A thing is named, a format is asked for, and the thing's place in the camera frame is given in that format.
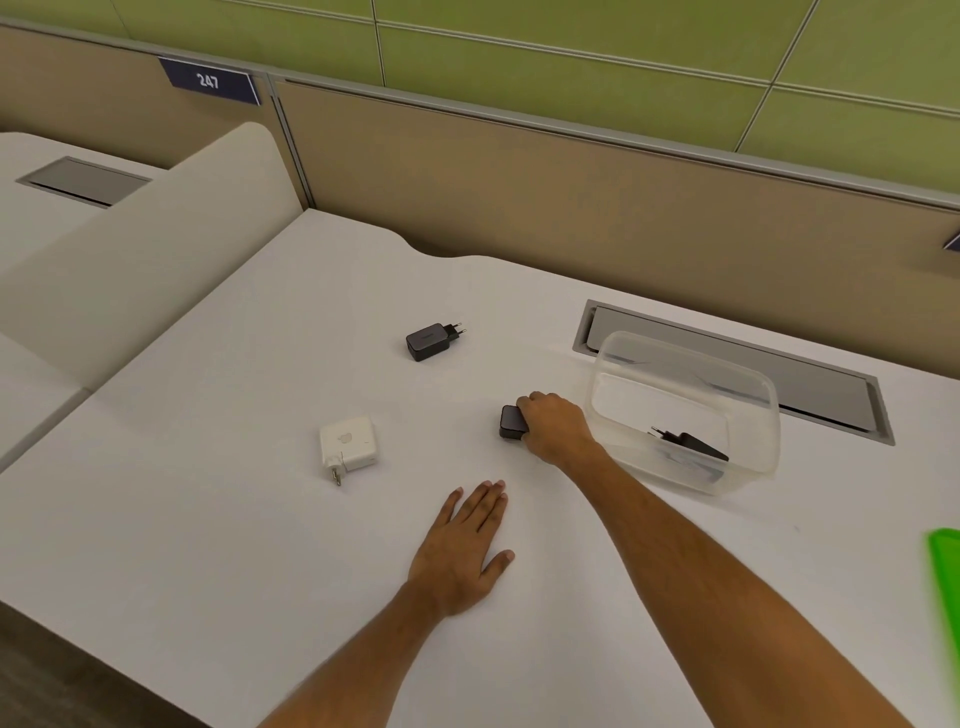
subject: transparent storage box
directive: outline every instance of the transparent storage box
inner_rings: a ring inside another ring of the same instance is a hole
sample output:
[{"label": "transparent storage box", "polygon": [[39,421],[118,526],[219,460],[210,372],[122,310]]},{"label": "transparent storage box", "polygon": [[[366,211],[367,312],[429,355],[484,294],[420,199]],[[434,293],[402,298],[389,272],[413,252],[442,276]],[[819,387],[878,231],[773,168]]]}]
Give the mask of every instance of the transparent storage box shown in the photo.
[{"label": "transparent storage box", "polygon": [[[593,436],[641,480],[721,495],[769,477],[780,460],[774,383],[759,372],[627,331],[607,337],[587,407]],[[660,439],[689,433],[724,460]]]}]

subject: number sign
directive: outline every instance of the number sign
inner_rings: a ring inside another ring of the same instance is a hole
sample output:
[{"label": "number sign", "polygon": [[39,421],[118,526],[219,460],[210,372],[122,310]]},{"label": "number sign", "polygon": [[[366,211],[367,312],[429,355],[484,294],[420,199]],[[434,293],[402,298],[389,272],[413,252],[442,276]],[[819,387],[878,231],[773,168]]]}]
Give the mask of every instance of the number sign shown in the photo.
[{"label": "number sign", "polygon": [[161,58],[160,64],[170,83],[177,88],[260,106],[260,98],[256,95],[256,87],[249,73],[173,59]]}]

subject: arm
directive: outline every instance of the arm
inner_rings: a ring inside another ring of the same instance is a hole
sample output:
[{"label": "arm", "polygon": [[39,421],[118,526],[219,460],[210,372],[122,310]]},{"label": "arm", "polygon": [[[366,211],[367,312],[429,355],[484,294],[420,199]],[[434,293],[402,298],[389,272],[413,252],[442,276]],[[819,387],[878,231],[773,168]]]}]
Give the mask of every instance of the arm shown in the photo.
[{"label": "arm", "polygon": [[539,392],[516,404],[527,448],[596,510],[717,728],[909,728],[786,600],[613,462],[578,406]]},{"label": "arm", "polygon": [[414,557],[406,584],[380,614],[317,668],[260,728],[381,728],[423,643],[446,617],[488,595],[514,560],[484,559],[507,508],[503,482],[482,483],[453,515],[450,494]]}]

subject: black power adapter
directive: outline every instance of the black power adapter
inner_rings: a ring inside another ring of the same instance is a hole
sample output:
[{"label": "black power adapter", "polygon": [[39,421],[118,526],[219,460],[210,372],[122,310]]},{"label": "black power adapter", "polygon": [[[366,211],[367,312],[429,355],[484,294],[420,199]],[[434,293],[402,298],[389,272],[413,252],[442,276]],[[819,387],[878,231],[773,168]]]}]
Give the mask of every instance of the black power adapter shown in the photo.
[{"label": "black power adapter", "polygon": [[456,341],[465,329],[457,330],[461,324],[434,324],[422,328],[407,336],[407,351],[414,361],[423,361],[450,348],[450,342]]},{"label": "black power adapter", "polygon": [[682,432],[679,435],[673,434],[673,432],[664,432],[661,429],[656,427],[652,428],[654,432],[658,433],[661,440],[666,440],[668,443],[673,443],[674,445],[679,445],[681,448],[687,448],[701,452],[704,455],[709,455],[710,457],[715,457],[717,460],[723,460],[724,462],[730,462],[730,458],[727,457],[723,452],[718,449],[712,448],[703,440],[698,440],[689,432]]},{"label": "black power adapter", "polygon": [[505,404],[500,410],[500,437],[504,440],[522,440],[529,431],[530,427],[523,419],[520,408]]}]

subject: green tile wall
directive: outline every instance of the green tile wall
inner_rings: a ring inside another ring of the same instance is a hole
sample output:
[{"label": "green tile wall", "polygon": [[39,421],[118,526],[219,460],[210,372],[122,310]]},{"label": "green tile wall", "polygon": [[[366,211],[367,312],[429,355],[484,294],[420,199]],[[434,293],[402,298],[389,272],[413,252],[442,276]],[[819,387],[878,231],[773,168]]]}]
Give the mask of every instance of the green tile wall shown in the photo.
[{"label": "green tile wall", "polygon": [[770,79],[810,0],[377,0],[377,17]]},{"label": "green tile wall", "polygon": [[126,37],[110,0],[0,0],[0,15]]},{"label": "green tile wall", "polygon": [[821,0],[780,80],[960,109],[957,0]]},{"label": "green tile wall", "polygon": [[774,90],[746,154],[960,193],[960,121]]},{"label": "green tile wall", "polygon": [[[352,0],[331,2],[359,7]],[[113,3],[137,40],[364,84],[382,83],[372,23],[223,0]]]},{"label": "green tile wall", "polygon": [[387,83],[432,96],[732,149],[763,89],[381,28]]},{"label": "green tile wall", "polygon": [[0,14],[373,85],[382,55],[394,88],[960,192],[956,0],[0,0]]}]

